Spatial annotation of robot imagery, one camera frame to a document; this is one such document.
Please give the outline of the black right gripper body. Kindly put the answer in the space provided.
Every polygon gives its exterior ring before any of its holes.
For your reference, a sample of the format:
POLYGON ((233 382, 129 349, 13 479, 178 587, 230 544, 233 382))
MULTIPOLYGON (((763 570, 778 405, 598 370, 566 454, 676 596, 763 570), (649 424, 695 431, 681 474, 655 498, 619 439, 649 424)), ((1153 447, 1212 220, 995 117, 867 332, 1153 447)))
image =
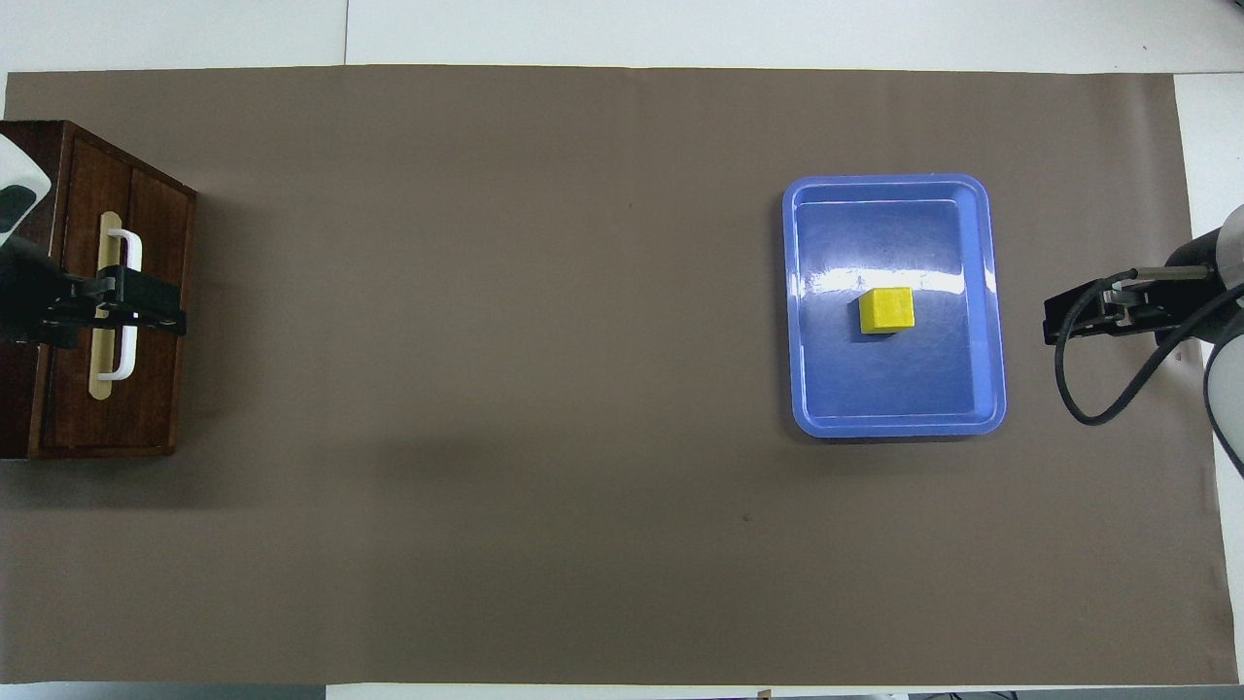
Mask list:
POLYGON ((1219 233, 1213 230, 1197 236, 1176 249, 1164 261, 1167 267, 1194 267, 1204 270, 1199 276, 1174 274, 1138 274, 1137 279, 1117 285, 1112 292, 1103 293, 1103 310, 1108 311, 1106 333, 1138 334, 1154 333, 1161 342, 1186 325, 1192 315, 1203 310, 1209 301, 1227 291, 1219 266, 1215 261, 1219 233))

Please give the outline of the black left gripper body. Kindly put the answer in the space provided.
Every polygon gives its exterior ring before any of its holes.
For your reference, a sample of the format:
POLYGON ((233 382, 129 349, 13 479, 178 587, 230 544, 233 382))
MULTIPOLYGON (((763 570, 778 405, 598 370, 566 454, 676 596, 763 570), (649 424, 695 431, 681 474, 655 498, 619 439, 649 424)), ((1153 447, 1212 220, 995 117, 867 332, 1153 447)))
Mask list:
POLYGON ((76 349, 85 329, 114 331, 98 316, 100 279, 66 274, 36 242, 9 237, 1 247, 1 339, 76 349))

